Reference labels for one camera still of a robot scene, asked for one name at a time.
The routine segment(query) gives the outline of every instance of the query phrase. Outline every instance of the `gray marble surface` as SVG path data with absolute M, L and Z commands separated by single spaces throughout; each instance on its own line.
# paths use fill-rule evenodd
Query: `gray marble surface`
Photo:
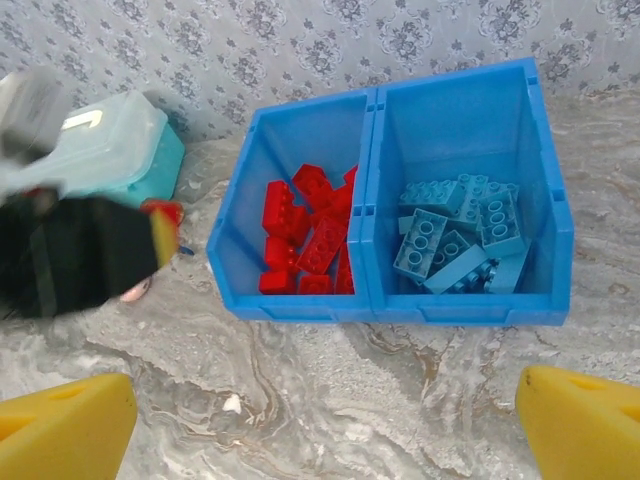
M 520 371 L 640 385 L 640 92 L 549 102 L 576 222 L 563 328 L 244 323 L 203 252 L 239 139 L 192 146 L 178 196 L 195 257 L 140 303 L 0 325 L 0 397 L 107 371 L 139 418 L 119 479 L 536 479 Z

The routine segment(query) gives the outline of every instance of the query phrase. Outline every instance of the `red lego brick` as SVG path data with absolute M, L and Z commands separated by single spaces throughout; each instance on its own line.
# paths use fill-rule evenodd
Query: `red lego brick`
M 258 290 L 263 295 L 293 295 L 296 293 L 296 277 L 286 270 L 264 272 L 260 275 Z
M 346 184 L 335 191 L 331 199 L 332 217 L 349 225 L 351 204 L 353 203 L 353 185 Z
M 293 184 L 314 212 L 329 206 L 333 188 L 322 168 L 303 164 L 294 175 Z
M 329 275 L 305 275 L 300 279 L 298 295 L 330 295 L 333 293 Z
M 281 181 L 267 185 L 262 227 L 274 237 L 283 238 L 295 247 L 304 245 L 311 228 L 307 210 L 293 205 L 293 193 Z
M 293 274 L 299 272 L 296 267 L 298 254 L 295 248 L 283 238 L 267 237 L 264 261 L 271 270 L 287 270 Z
M 353 197 L 353 188 L 350 185 L 344 185 L 333 192 L 331 195 L 331 204 L 311 214 L 311 225 L 317 228 L 323 217 L 331 217 L 344 226 L 349 226 L 351 218 L 351 203 Z
M 336 273 L 336 295 L 353 295 L 353 277 L 351 276 L 351 262 L 349 261 L 349 249 L 343 243 L 338 257 L 338 272 Z
M 347 173 L 345 173 L 342 176 L 342 178 L 344 178 L 344 182 L 347 185 L 351 185 L 352 188 L 356 183 L 356 173 L 357 172 L 358 172 L 358 166 L 356 165 L 355 167 L 353 167 L 351 170 L 349 170 Z
M 301 247 L 307 240 L 311 230 L 311 218 L 309 212 L 303 206 L 293 207 L 293 218 L 289 226 L 289 238 L 296 247 Z
M 314 275 L 327 273 L 346 237 L 347 227 L 331 217 L 323 217 L 298 258 L 297 267 Z

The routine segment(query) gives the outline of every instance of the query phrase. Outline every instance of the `wall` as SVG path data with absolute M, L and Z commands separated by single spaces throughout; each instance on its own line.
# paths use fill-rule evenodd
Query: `wall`
M 0 68 L 137 88 L 189 140 L 260 106 L 535 55 L 549 93 L 640 82 L 640 0 L 1 0 Z

